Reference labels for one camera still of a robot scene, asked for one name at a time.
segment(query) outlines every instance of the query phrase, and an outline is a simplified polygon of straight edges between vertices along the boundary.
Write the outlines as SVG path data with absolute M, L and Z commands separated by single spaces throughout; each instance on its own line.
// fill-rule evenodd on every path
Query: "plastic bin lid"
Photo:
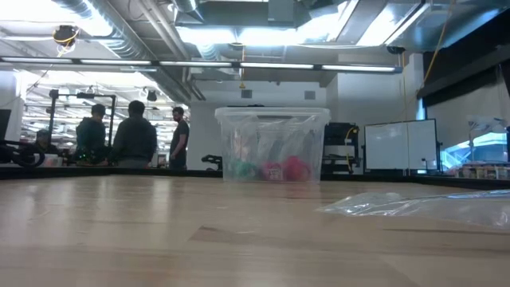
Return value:
M 327 108 L 217 108 L 216 118 L 223 116 L 320 116 L 325 122 L 331 119 Z

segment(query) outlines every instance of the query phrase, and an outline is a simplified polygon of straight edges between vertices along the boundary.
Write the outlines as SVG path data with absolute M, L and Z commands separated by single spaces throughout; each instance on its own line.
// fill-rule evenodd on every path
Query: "computer monitor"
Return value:
M 9 125 L 10 110 L 0 109 L 0 140 L 6 138 L 7 126 Z

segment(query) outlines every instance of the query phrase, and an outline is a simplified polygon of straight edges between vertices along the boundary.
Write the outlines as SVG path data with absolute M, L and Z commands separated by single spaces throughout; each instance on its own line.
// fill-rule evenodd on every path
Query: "green object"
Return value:
M 253 163 L 243 162 L 242 160 L 235 159 L 232 162 L 233 173 L 239 179 L 256 179 L 258 175 L 258 168 Z

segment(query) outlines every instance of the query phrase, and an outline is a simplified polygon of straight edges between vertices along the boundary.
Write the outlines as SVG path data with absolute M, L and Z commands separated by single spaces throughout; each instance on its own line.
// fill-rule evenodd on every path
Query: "dark jacket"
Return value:
M 84 118 L 76 128 L 76 133 L 78 149 L 95 151 L 104 148 L 106 132 L 103 123 L 91 118 Z
M 119 124 L 110 160 L 139 159 L 150 162 L 158 146 L 156 129 L 141 116 L 132 116 Z
M 58 148 L 53 144 L 49 144 L 48 146 L 46 146 L 46 148 L 44 148 L 36 141 L 33 145 L 35 145 L 37 148 L 41 149 L 45 154 L 48 155 L 58 155 L 60 153 L 58 151 Z

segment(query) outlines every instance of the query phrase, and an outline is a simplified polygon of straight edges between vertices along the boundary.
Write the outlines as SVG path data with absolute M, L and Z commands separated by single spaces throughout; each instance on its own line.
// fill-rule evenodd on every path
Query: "whiteboard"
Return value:
M 418 120 L 365 126 L 365 148 L 366 169 L 435 170 L 436 122 Z

